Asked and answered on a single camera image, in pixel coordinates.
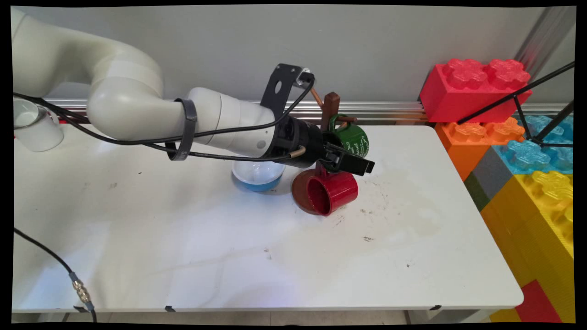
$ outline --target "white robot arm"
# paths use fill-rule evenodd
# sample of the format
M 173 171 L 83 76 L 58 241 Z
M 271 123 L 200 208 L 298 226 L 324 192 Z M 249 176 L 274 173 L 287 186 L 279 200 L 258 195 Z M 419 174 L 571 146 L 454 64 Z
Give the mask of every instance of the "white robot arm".
M 65 81 L 91 85 L 87 116 L 102 133 L 119 140 L 181 136 L 181 103 L 163 100 L 159 65 L 142 51 L 107 38 L 37 21 L 11 8 L 14 92 L 43 97 Z M 196 132 L 274 121 L 271 110 L 206 88 L 187 96 L 198 114 Z M 195 142 L 260 157 L 274 127 L 203 136 Z
M 41 23 L 12 7 L 10 14 L 15 93 L 43 97 L 62 82 L 87 83 L 91 85 L 87 116 L 102 133 L 123 141 L 183 135 L 183 105 L 162 99 L 161 69 L 149 55 L 125 43 Z M 267 127 L 200 134 L 193 141 L 300 168 L 325 161 L 335 170 L 361 176 L 370 173 L 372 161 L 350 154 L 341 143 L 334 145 L 336 142 L 324 138 L 316 125 L 284 113 L 291 87 L 305 89 L 299 100 L 313 82 L 309 70 L 279 64 L 261 105 L 194 88 L 186 99 L 197 110 L 196 135 L 235 127 Z

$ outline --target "white table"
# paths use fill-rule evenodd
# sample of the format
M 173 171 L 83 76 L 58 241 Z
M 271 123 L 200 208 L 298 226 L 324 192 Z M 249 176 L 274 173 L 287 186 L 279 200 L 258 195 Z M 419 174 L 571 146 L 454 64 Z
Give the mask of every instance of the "white table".
M 356 177 L 357 200 L 329 217 L 294 203 L 302 169 L 288 167 L 275 191 L 255 193 L 232 177 L 231 161 L 172 162 L 62 127 L 65 139 L 50 151 L 14 141 L 14 223 L 66 260 L 99 312 L 522 302 L 430 127 L 364 126 L 375 168 Z M 82 306 L 60 264 L 14 241 L 13 312 Z

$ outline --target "gray wall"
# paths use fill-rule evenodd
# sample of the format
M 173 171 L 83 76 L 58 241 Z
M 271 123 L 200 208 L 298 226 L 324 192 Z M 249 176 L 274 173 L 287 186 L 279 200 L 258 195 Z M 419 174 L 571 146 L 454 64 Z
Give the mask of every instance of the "gray wall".
M 202 86 L 259 100 L 274 66 L 282 62 L 309 67 L 320 94 L 334 90 L 343 100 L 357 101 L 415 101 L 433 65 L 451 58 L 512 58 L 543 10 L 374 5 L 17 8 L 41 21 L 145 51 L 163 69 L 167 98 Z M 571 43 L 574 51 L 574 37 Z M 87 86 L 64 84 L 49 97 L 86 98 L 87 91 Z M 551 94 L 544 97 L 566 98 Z
M 569 31 L 551 58 L 537 74 L 537 79 L 559 69 L 575 60 L 576 25 Z M 573 99 L 575 69 L 561 73 L 559 76 L 532 89 L 532 96 L 527 102 L 532 103 L 569 103 Z

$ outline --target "white cup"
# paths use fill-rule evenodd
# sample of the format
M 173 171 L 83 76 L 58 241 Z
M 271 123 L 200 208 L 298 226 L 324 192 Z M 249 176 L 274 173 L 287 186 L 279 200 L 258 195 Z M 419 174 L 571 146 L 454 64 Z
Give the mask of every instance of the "white cup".
M 63 132 L 54 112 L 23 99 L 14 99 L 13 106 L 14 136 L 27 149 L 45 151 L 61 143 Z

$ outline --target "green lego block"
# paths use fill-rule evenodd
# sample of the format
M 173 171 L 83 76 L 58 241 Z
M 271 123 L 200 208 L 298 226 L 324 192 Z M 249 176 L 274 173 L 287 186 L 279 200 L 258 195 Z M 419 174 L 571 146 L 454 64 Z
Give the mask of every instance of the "green lego block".
M 469 195 L 471 195 L 471 198 L 473 199 L 473 203 L 477 206 L 477 211 L 481 212 L 481 210 L 489 203 L 489 197 L 487 197 L 483 191 L 475 174 L 469 174 L 464 183 L 469 191 Z

